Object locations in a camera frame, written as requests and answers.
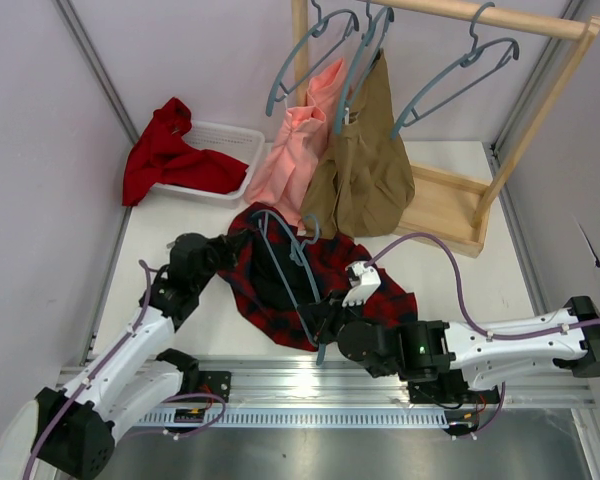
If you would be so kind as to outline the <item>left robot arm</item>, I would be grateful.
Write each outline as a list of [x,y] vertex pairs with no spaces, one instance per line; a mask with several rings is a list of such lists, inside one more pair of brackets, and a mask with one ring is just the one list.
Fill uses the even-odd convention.
[[124,435],[163,402],[225,406],[221,395],[202,389],[197,359],[173,348],[157,349],[199,306],[210,280],[237,266],[249,237],[246,230],[214,238],[182,234],[172,243],[167,264],[152,269],[139,263],[146,289],[129,323],[61,389],[44,388],[37,395],[37,432],[24,478],[37,460],[76,479],[96,478]]

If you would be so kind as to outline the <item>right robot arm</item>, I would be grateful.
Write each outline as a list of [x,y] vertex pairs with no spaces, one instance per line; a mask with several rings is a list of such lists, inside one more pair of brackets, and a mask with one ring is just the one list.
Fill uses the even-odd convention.
[[335,343],[373,378],[398,377],[420,402],[462,403],[471,392],[536,373],[600,377],[600,316],[588,296],[537,317],[489,324],[487,336],[441,320],[385,326],[340,299],[299,312],[319,342]]

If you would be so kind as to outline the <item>red navy plaid skirt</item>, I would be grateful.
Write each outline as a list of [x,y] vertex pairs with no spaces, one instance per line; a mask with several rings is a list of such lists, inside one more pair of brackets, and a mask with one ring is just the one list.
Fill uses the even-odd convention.
[[330,294],[343,294],[350,286],[346,267],[371,258],[368,250],[349,237],[338,234],[319,239],[304,248],[313,274],[312,288],[306,270],[290,258],[293,226],[283,227],[277,210],[254,203],[231,222],[228,233],[247,231],[250,240],[241,251],[238,265],[219,276],[231,287],[237,310],[248,322],[274,343],[285,347],[315,351],[307,328],[298,317],[295,304],[323,300]]

